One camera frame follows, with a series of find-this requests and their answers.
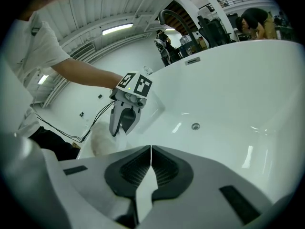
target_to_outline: white ceiling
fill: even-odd
[[[68,53],[90,46],[79,60],[93,63],[102,56],[136,40],[147,38],[159,28],[158,13],[173,0],[59,0],[42,10],[40,18],[49,23],[59,44]],[[133,23],[133,27],[102,36],[102,31]],[[46,103],[61,83],[57,73],[38,88],[35,76],[28,89],[36,103]]]

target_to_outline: bathtub drain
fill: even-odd
[[[192,124],[192,129],[193,129],[194,131],[197,131],[199,128],[200,128],[199,123],[194,123],[194,124]]]

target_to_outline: faucet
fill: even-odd
[[[195,44],[195,49],[197,52],[200,52],[201,49],[193,35],[193,33],[191,32],[191,29],[187,26],[187,24],[184,22],[184,20],[175,12],[171,11],[171,10],[162,10],[160,11],[159,15],[158,15],[158,20],[159,20],[159,23],[161,25],[164,25],[165,24],[165,19],[164,19],[164,15],[165,14],[169,14],[169,15],[172,15],[174,16],[183,26],[184,28],[186,29],[186,31],[189,33],[193,43]]]

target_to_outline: ceiling light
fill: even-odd
[[[48,75],[43,75],[42,78],[38,81],[38,84],[41,85],[48,78]]]
[[[118,30],[130,28],[130,27],[132,27],[132,26],[133,26],[133,23],[125,24],[125,25],[120,25],[120,26],[116,26],[116,27],[113,27],[113,28],[106,29],[106,30],[102,31],[102,34],[103,34],[103,35],[106,35],[106,34],[109,34],[109,33],[111,33],[111,32],[114,32],[114,31],[118,31]]]

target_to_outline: white t-shirt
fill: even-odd
[[[6,61],[22,83],[31,71],[39,68],[47,69],[70,58],[57,42],[55,33],[48,23],[42,22],[41,28],[32,39],[28,59],[23,65],[23,59],[28,52],[31,37],[33,37],[31,31],[34,27],[35,16],[36,14],[33,14],[29,21],[15,20],[3,46]],[[30,137],[39,127],[37,116],[29,107],[16,132],[21,136]]]

